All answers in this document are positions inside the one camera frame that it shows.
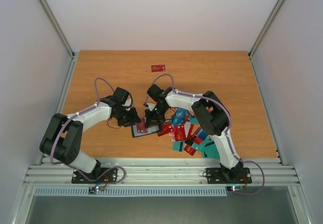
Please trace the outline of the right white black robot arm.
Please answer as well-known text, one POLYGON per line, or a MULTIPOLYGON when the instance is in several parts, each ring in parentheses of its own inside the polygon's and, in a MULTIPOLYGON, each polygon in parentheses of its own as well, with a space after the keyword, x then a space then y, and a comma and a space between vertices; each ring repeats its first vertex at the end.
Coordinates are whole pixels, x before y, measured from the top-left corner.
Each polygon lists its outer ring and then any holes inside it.
POLYGON ((202 130, 217 147, 223 178, 226 182, 232 183, 240 177, 243 162, 232 142, 231 116, 213 92, 190 94, 171 87, 162 90, 153 84, 147 90, 147 95, 156 105, 153 108, 148 106, 145 110, 146 128, 163 124, 166 121, 165 113, 171 107, 194 112, 202 130))

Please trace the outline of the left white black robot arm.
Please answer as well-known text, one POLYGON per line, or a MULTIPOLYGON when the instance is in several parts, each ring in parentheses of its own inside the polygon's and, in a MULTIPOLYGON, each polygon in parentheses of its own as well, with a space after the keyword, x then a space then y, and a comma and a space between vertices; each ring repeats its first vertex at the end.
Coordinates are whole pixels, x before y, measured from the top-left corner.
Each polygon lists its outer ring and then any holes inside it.
POLYGON ((91 183, 104 175, 101 163, 80 150, 83 133, 94 125, 116 119, 119 127, 141 122, 130 92, 116 88, 113 94, 100 98, 94 105, 76 112, 52 116, 39 146, 40 152, 50 156, 52 164, 63 163, 76 169, 91 183))

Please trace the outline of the black leather card holder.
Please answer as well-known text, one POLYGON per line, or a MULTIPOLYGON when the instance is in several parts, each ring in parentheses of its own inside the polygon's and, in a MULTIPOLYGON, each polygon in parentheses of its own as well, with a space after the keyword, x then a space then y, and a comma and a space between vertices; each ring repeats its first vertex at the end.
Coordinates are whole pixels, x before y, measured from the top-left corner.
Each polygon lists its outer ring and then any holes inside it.
MULTIPOLYGON (((141 119, 141 123, 145 123, 146 117, 142 117, 140 119, 141 119)), ((152 127, 146 128, 146 129, 147 129, 147 133, 137 133, 136 125, 131 126, 132 137, 137 138, 137 137, 143 137, 143 136, 147 136, 147 135, 151 135, 151 134, 157 134, 162 131, 162 126, 157 125, 157 126, 152 126, 152 127)))

